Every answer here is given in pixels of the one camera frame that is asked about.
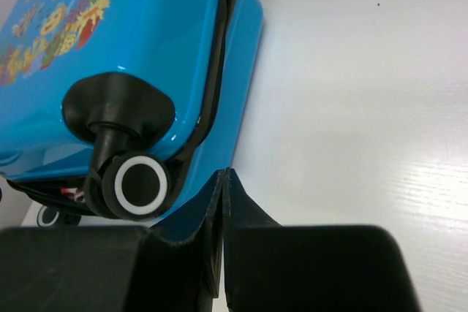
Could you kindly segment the red white patterned packet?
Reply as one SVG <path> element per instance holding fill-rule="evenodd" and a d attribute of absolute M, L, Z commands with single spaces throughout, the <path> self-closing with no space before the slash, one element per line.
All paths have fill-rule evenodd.
<path fill-rule="evenodd" d="M 86 202 L 83 188 L 62 188 L 61 195 L 76 203 Z"/>

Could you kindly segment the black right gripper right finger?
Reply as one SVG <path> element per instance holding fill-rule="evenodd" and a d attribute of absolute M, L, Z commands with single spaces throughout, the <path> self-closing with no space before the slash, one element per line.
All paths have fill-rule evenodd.
<path fill-rule="evenodd" d="M 419 311 L 401 250 L 374 225 L 283 226 L 235 170 L 222 186 L 230 311 Z"/>

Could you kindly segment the blue kids suitcase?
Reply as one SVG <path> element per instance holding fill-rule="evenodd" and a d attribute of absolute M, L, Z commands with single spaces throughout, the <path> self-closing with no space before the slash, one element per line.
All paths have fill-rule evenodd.
<path fill-rule="evenodd" d="M 152 224 L 229 167 L 263 19 L 260 0 L 17 0 L 1 176 L 39 204 L 37 225 Z"/>

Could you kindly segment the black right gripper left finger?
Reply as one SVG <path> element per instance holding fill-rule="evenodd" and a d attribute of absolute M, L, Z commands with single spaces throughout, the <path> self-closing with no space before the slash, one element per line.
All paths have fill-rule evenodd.
<path fill-rule="evenodd" d="M 1 231 L 3 311 L 210 311 L 219 295 L 223 171 L 152 227 Z"/>

